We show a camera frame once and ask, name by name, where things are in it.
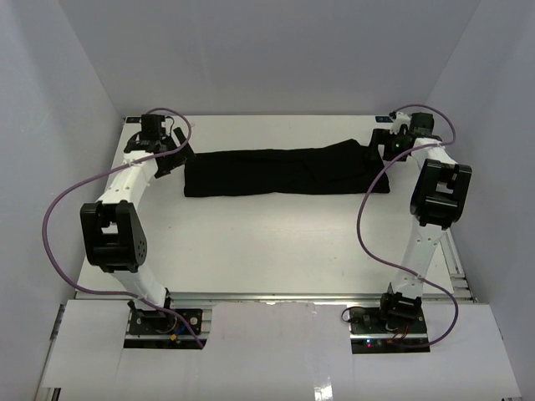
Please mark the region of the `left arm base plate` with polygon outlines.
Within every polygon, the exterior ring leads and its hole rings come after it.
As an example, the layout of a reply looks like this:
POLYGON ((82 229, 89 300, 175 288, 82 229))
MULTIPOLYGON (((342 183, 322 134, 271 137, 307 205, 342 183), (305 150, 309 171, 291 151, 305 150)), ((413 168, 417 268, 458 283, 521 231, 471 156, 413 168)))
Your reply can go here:
POLYGON ((202 333, 203 311, 200 308, 176 309, 199 338, 191 335, 184 322, 174 315, 158 311, 132 311, 126 328, 124 348, 200 350, 206 344, 202 333))

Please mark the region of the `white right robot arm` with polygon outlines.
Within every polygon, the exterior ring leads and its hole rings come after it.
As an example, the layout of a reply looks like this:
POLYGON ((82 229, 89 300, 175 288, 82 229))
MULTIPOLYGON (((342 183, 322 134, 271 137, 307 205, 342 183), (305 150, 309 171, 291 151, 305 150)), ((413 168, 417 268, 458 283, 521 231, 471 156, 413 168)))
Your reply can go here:
POLYGON ((389 114, 389 129, 374 129, 371 157, 384 161, 412 158, 419 176, 410 198, 412 227, 401 268, 380 301, 380 316, 391 330, 408 328, 419 318, 423 280, 442 237, 461 218, 472 169, 452 159, 439 136, 433 134, 430 113, 389 114))

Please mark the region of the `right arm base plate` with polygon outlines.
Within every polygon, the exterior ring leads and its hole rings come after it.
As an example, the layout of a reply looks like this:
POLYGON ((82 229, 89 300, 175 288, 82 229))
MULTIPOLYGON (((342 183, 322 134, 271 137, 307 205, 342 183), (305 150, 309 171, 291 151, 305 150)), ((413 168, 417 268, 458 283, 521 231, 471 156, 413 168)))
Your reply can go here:
POLYGON ((378 307, 347 307, 341 319, 349 326, 353 355, 429 353, 429 338, 422 313, 411 323, 390 325, 380 318, 378 307))

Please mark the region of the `black t-shirt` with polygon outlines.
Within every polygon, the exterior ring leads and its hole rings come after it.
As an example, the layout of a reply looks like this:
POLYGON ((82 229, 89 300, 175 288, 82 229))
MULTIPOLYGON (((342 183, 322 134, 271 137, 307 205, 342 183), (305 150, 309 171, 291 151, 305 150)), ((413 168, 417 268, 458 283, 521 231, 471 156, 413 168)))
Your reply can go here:
POLYGON ((323 148, 199 153, 186 163, 184 195, 364 194, 383 168, 352 139, 323 148))

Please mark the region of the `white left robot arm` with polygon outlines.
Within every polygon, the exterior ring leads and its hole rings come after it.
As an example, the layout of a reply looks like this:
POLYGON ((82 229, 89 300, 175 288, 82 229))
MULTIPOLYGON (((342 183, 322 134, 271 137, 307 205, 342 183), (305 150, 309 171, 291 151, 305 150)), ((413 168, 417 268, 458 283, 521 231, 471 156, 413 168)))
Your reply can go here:
POLYGON ((80 209, 84 247, 90 265, 110 274, 135 295, 129 303, 132 313, 158 333, 172 332, 178 319, 144 304, 169 307, 168 290, 145 264, 148 241, 137 213, 145 189, 153 179, 170 174, 194 158, 180 128, 167 124, 173 120, 161 114, 135 118, 140 131, 126 142, 122 170, 93 203, 80 209))

